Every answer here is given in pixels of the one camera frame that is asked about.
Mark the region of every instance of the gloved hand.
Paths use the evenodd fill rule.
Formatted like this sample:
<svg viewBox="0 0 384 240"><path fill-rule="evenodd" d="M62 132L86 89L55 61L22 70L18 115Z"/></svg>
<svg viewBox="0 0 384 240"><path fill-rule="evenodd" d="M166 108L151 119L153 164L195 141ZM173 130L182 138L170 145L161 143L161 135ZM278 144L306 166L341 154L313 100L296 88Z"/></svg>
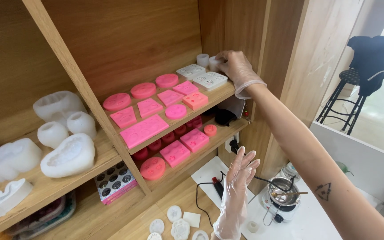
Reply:
<svg viewBox="0 0 384 240"><path fill-rule="evenodd" d="M247 187L256 173L260 160L249 162L256 156L256 151L244 156L245 147L241 146L224 179L224 191L220 216L214 223L214 234L220 240L238 240L240 227L247 218Z"/></svg>
<svg viewBox="0 0 384 240"><path fill-rule="evenodd" d="M223 71L235 85L235 96L239 99L250 99L251 96L244 89L254 83L268 86L253 71L244 53L241 51L222 51L216 56L216 60L226 59L226 63L220 63L217 67Z"/></svg>

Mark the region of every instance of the wooden shelf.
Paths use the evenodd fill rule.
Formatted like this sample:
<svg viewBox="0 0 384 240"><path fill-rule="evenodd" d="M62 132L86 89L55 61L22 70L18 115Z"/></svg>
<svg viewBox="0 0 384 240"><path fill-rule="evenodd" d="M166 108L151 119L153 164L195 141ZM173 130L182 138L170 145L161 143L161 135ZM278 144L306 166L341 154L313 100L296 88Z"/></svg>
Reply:
<svg viewBox="0 0 384 240"><path fill-rule="evenodd" d="M233 121L230 123L229 127L218 125L214 118L210 119L209 121L205 122L203 124L203 127L207 124L214 124L217 126L217 134L216 136L210 137L210 142L206 144L203 148L201 148L198 152L191 152L190 157L180 163L179 165L175 166L174 168L170 167L166 163L166 171L164 175L159 178L156 181L146 181L149 188L154 191L159 187L164 187L164 185L172 180L174 180L176 177L178 177L183 172L187 171L190 167L195 165L200 159L205 157L207 154L209 154L211 151L215 150L218 146L220 146L222 143L224 143L228 138L232 137L235 133L241 131L243 128L245 128L248 125L248 121L241 118L239 120ZM162 156L157 153L154 155L155 157Z"/></svg>
<svg viewBox="0 0 384 240"><path fill-rule="evenodd" d="M145 194L139 186L134 187L110 205L100 201L94 180L76 189L76 209L72 217L36 240L87 239L110 221L122 217L129 208L141 201Z"/></svg>
<svg viewBox="0 0 384 240"><path fill-rule="evenodd" d="M21 138L30 138L34 141L40 149L43 150L43 156L52 150L51 148L43 146L39 143L37 131L28 133ZM92 179L100 172L103 172L114 164L122 161L121 157L118 155L112 143L101 128L98 129L97 137L93 141L96 148L95 164L94 167L88 172L64 178L49 178L41 172L40 165L38 164L35 169L29 172L21 173L15 180L25 178L34 185L34 188L20 204L14 207L14 209L9 211L5 216L0 217L0 232L33 214L35 211L68 193L74 188L77 188L79 185ZM0 190L3 191L7 183L8 181L0 183Z"/></svg>
<svg viewBox="0 0 384 240"><path fill-rule="evenodd" d="M183 77L179 77L179 83L182 83L184 82L185 79ZM157 94L163 92L167 90L167 88L159 88L157 87ZM205 91L205 90L201 90L200 89L200 92L205 94L207 97L208 97L208 104L196 111L193 111L192 109L190 109L189 107L186 107L187 109L187 114L184 118L182 119L176 119L176 120L171 120L171 119L168 119L166 116L165 116L165 109L166 107L164 106L164 104L158 99L157 97L157 94L154 94L153 96L151 96L152 99L154 99L155 101L157 101L158 103L160 103L162 106L164 106L164 110L161 110L160 112L158 112L158 115L168 123L168 125L170 126L168 129L162 131L161 133L153 136L152 138L146 140L145 142L131 148L131 149L128 149L127 148L127 145L125 144L125 141L124 139L121 137L121 135L119 134L122 130L126 129L126 128L123 128L123 129L120 129L116 123L114 123L114 121L110 118L110 114L112 113L115 113L116 111L105 111L106 115L108 116L110 122L112 123L112 125L114 126L116 132L118 133L118 136L119 138L121 139L121 141L124 143L125 147L128 149L128 152L133 155L134 153L136 153L137 151L141 150L142 148L144 148L145 146L153 143L154 141L156 141L157 139L163 137L164 135L166 135L167 133L173 131L174 129L180 127L181 125L185 124L186 122L188 122L189 120L193 119L194 117L200 115L201 113L207 111L208 109L216 106L218 103L220 103L221 101L227 99L228 97L232 96L235 92L235 87L233 86L233 83L231 81L228 81L227 83L225 83L224 85L220 86L219 88L217 88L216 90L213 90L213 91ZM139 113L139 109L137 107L137 103L140 102L140 101L143 101L144 99L135 99L135 98L131 98L131 104L130 106L133 106L133 109L134 109L134 113L136 115L136 119L137 119L137 122L141 122L142 119L140 117L140 113Z"/></svg>

